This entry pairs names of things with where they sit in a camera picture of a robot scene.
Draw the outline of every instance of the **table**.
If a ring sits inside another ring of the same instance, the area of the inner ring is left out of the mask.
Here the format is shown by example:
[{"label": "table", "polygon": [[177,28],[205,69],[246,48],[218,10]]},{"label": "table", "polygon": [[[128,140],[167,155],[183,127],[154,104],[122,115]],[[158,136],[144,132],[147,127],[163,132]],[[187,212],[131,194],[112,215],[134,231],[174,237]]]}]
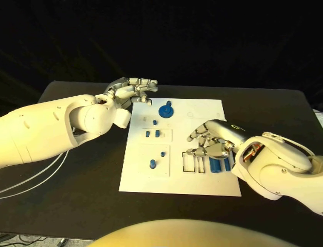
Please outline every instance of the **table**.
[{"label": "table", "polygon": [[[39,102],[96,95],[105,86],[54,81]],[[254,134],[271,131],[285,136],[323,155],[323,130],[300,91],[160,85],[158,92],[148,95],[220,99],[229,122]],[[293,198],[262,198],[244,181],[239,198],[119,192],[127,134],[128,129],[112,126],[104,136],[70,150],[59,172],[43,185],[0,200],[0,233],[96,239],[140,222],[179,218],[228,223],[300,246],[323,246],[323,216]],[[50,161],[1,169],[0,189],[30,177]],[[53,170],[2,196],[31,187]]]}]

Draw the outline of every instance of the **white robotic arm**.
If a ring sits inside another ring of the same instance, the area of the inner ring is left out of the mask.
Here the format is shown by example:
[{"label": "white robotic arm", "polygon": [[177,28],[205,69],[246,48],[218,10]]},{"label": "white robotic arm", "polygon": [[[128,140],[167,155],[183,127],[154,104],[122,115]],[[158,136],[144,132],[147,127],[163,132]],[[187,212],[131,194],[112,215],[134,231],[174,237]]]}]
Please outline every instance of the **white robotic arm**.
[{"label": "white robotic arm", "polygon": [[[236,152],[232,173],[268,199],[295,198],[323,215],[323,156],[294,141],[268,132],[248,138],[244,129],[220,120],[209,120],[187,137],[199,138],[199,148],[187,154],[226,158]],[[308,156],[287,142],[303,149]]]},{"label": "white robotic arm", "polygon": [[28,105],[0,118],[0,168],[47,159],[102,135],[127,128],[131,102],[151,104],[144,91],[157,81],[121,78],[104,94],[79,95]]}]

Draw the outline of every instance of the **black curtain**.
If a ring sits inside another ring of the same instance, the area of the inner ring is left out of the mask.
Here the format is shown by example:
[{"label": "black curtain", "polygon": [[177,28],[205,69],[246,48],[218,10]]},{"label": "black curtain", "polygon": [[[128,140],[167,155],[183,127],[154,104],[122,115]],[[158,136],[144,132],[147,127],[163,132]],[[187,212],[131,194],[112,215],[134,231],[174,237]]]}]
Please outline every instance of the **black curtain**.
[{"label": "black curtain", "polygon": [[0,1],[0,116],[34,103],[53,80],[122,76],[295,89],[320,103],[323,12],[218,1]]}]

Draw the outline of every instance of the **blue object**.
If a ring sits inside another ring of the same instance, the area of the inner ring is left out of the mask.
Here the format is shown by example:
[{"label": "blue object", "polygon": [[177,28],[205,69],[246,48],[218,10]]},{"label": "blue object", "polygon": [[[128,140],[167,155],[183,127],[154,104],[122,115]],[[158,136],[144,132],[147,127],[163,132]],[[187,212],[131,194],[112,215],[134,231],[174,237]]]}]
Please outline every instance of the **blue object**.
[{"label": "blue object", "polygon": [[158,115],[163,118],[170,118],[174,114],[174,110],[171,108],[171,102],[167,101],[167,104],[158,108]]},{"label": "blue object", "polygon": [[229,166],[229,160],[228,160],[228,158],[223,159],[223,161],[225,161],[225,168],[226,168],[226,171],[231,171],[231,166]]},{"label": "blue object", "polygon": [[150,166],[151,169],[155,168],[155,160],[151,160],[151,161],[150,161],[150,165],[148,165],[148,166]]},{"label": "blue object", "polygon": [[209,167],[212,173],[220,172],[220,163],[219,160],[215,160],[213,158],[209,158]]}]

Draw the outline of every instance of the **white paper sheet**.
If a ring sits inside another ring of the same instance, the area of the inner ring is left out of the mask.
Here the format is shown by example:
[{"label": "white paper sheet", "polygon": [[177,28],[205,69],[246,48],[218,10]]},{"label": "white paper sheet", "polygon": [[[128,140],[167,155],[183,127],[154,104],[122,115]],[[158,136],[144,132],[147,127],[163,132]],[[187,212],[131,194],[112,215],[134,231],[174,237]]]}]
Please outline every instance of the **white paper sheet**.
[{"label": "white paper sheet", "polygon": [[[167,100],[174,114],[161,118],[157,111]],[[223,162],[222,172],[210,173],[207,157],[203,162],[193,162],[189,155],[183,158],[186,149],[197,147],[197,140],[189,143],[186,138],[210,119],[225,120],[220,100],[153,98],[153,106],[132,105],[119,191],[241,196],[238,178],[225,171]],[[154,136],[155,130],[160,130],[160,137]],[[154,169],[150,160],[155,160]]]}]

